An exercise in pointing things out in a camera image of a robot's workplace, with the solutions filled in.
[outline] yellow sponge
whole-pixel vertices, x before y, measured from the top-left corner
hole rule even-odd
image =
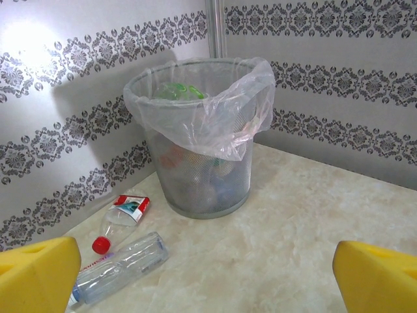
[[[80,266],[72,237],[0,252],[0,311],[64,312]]]
[[[333,272],[350,313],[417,312],[417,257],[342,241]]]

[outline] red label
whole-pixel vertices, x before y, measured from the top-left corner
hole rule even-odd
[[[80,272],[84,272],[86,269],[89,269],[90,267],[92,267],[92,266],[94,266],[94,265],[96,265],[96,264],[98,264],[98,263],[100,263],[100,262],[103,262],[104,260],[106,260],[106,259],[108,259],[108,258],[111,258],[113,255],[114,255],[114,253],[109,253],[108,255],[104,256],[103,258],[100,258],[100,259],[98,259],[97,261],[92,262],[92,264],[87,265],[87,266],[86,266],[86,267],[84,267],[84,268],[83,268]]]
[[[150,199],[148,197],[139,197],[139,196],[128,196],[126,194],[122,194],[120,195],[116,201],[113,203],[113,205],[122,205],[126,202],[127,198],[137,198],[137,199],[142,199],[142,203],[141,205],[138,207],[138,209],[144,213],[148,207],[148,205],[150,204]]]

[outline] damask pattern wallpaper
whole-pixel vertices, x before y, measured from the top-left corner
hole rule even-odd
[[[276,77],[258,142],[417,189],[417,1],[225,6],[227,55],[264,57]]]
[[[122,88],[209,47],[204,1],[145,2],[0,0],[0,251],[61,235],[154,171]]]

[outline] trash can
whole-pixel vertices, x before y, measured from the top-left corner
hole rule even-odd
[[[193,86],[204,99],[153,98],[161,83]],[[248,198],[253,136],[270,128],[274,73],[267,61],[193,59],[149,68],[124,88],[144,128],[168,204],[190,218],[216,218]]]

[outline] trash bag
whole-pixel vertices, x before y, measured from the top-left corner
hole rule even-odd
[[[163,83],[194,86],[198,100],[153,98]],[[272,122],[275,77],[268,61],[191,59],[148,68],[124,88],[124,101],[145,131],[192,152],[241,161],[246,143]]]

